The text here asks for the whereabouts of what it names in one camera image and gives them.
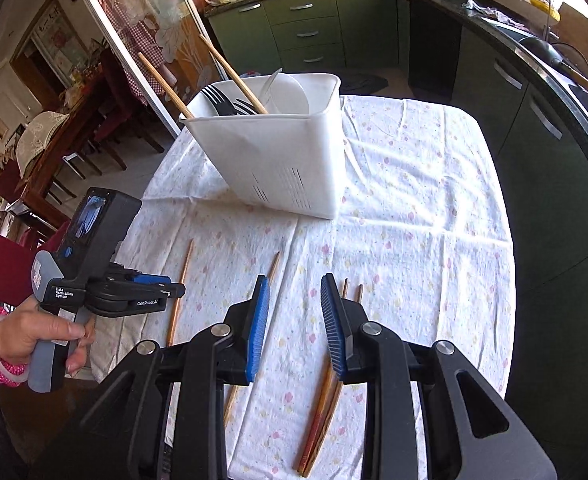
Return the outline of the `person's left hand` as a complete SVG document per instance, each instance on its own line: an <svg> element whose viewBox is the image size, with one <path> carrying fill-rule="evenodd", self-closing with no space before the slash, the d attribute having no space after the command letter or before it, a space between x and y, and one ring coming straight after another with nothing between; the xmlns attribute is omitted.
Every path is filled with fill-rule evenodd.
<svg viewBox="0 0 588 480"><path fill-rule="evenodd" d="M86 365L88 349L96 336L96 317L81 326L40 310L34 296L25 299L12 313L0 320L0 359L14 365L26 365L40 340L76 342L66 360L66 371L76 375Z"/></svg>

